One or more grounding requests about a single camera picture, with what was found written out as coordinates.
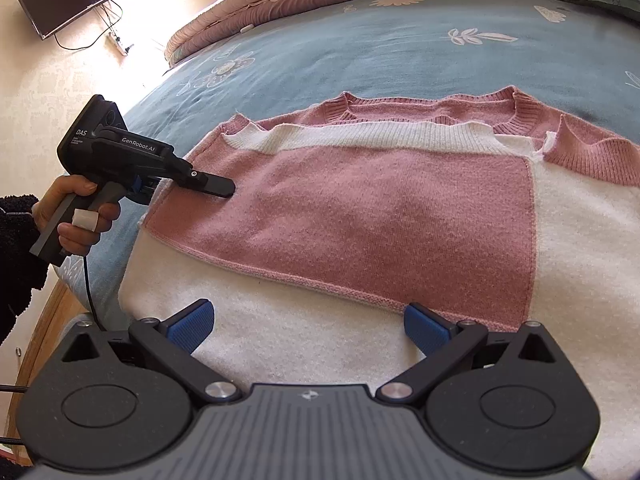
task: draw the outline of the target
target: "pink knit fabric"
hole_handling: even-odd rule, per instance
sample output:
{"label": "pink knit fabric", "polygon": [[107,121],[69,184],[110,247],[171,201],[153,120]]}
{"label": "pink knit fabric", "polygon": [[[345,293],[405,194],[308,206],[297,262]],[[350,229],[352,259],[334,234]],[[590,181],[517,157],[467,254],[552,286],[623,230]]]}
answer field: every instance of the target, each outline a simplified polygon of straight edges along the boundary
{"label": "pink knit fabric", "polygon": [[[343,93],[258,123],[236,115],[220,124],[188,159],[198,170],[232,178],[236,194],[225,201],[171,186],[151,206],[143,228],[237,272],[393,310],[420,301],[453,320],[473,317],[512,330],[527,317],[536,269],[525,157],[473,152],[473,142],[482,139],[465,140],[465,153],[335,144],[282,148],[277,136],[273,150],[230,145],[236,135],[253,132],[260,140],[260,130],[267,138],[286,124],[378,124],[380,139],[388,132],[392,137],[393,124],[458,124],[444,130],[455,135],[471,128],[464,124],[470,120],[492,126],[494,134],[526,136],[536,149],[548,131],[557,132],[545,161],[606,182],[640,185],[640,156],[631,142],[514,87],[442,100],[366,100]],[[287,126],[277,132],[287,138],[314,130]]]}

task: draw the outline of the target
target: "triangular cutout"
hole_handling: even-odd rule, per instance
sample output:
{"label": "triangular cutout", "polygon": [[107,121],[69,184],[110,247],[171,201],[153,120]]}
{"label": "triangular cutout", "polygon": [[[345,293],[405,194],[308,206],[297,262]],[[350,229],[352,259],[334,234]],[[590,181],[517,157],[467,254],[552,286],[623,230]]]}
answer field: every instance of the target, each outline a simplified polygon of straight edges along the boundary
{"label": "triangular cutout", "polygon": [[529,334],[518,356],[527,361],[540,361],[543,363],[555,363],[549,348],[538,334]]}
{"label": "triangular cutout", "polygon": [[99,356],[94,342],[88,334],[80,334],[71,343],[69,350],[66,351],[62,361],[71,363],[73,361],[84,361],[87,359],[95,359]]}

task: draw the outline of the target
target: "white ribbed hem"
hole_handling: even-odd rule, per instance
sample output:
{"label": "white ribbed hem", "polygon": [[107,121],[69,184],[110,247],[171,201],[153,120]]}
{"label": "white ribbed hem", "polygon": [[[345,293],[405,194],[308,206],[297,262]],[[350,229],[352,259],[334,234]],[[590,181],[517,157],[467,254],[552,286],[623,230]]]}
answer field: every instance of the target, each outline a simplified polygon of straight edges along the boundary
{"label": "white ribbed hem", "polygon": [[378,150],[409,148],[427,152],[489,155],[516,154],[514,150],[498,140],[491,126],[475,121],[453,126],[426,121],[421,123],[379,121],[327,126],[279,124],[268,132],[254,123],[249,123],[238,133],[222,135],[222,137],[235,149],[252,150],[265,155],[315,146]]}

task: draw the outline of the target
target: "blue gripper pad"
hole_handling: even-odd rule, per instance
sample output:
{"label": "blue gripper pad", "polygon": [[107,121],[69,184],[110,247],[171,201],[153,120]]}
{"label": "blue gripper pad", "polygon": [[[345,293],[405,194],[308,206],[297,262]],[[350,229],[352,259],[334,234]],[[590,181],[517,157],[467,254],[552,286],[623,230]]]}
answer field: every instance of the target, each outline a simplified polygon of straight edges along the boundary
{"label": "blue gripper pad", "polygon": [[169,341],[191,354],[213,331],[214,320],[211,302],[198,300],[165,319],[159,329]]}
{"label": "blue gripper pad", "polygon": [[456,332],[453,323],[419,303],[408,304],[404,309],[404,333],[426,356],[446,345]]}

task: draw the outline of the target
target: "ribbed gray surface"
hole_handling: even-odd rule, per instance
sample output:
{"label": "ribbed gray surface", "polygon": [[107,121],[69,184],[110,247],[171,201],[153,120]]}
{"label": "ribbed gray surface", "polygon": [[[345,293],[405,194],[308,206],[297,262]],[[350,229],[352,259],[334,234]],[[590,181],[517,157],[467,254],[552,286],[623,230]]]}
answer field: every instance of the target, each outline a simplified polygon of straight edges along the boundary
{"label": "ribbed gray surface", "polygon": [[[417,417],[363,386],[256,386],[247,400],[204,410],[158,460],[105,480],[473,480],[492,478],[437,448]],[[26,480],[79,480],[39,468]],[[585,480],[577,470],[548,477]]]}

